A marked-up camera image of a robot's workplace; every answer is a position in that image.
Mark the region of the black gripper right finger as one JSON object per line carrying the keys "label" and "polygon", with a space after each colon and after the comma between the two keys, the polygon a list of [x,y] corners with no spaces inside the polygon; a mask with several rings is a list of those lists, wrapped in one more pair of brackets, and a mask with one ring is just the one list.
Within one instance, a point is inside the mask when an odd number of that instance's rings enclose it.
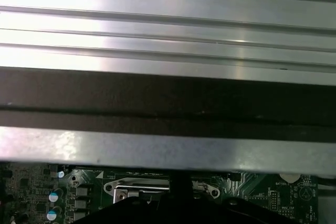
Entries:
{"label": "black gripper right finger", "polygon": [[217,204],[195,199],[189,174],[181,174],[181,223],[295,223],[295,221],[240,198]]}

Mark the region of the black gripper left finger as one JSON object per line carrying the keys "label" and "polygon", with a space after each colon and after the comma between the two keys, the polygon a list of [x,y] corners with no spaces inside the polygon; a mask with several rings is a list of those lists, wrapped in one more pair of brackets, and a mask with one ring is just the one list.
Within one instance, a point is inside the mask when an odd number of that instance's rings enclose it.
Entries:
{"label": "black gripper left finger", "polygon": [[129,197],[87,215],[81,223],[181,223],[181,174],[171,174],[158,203]]}

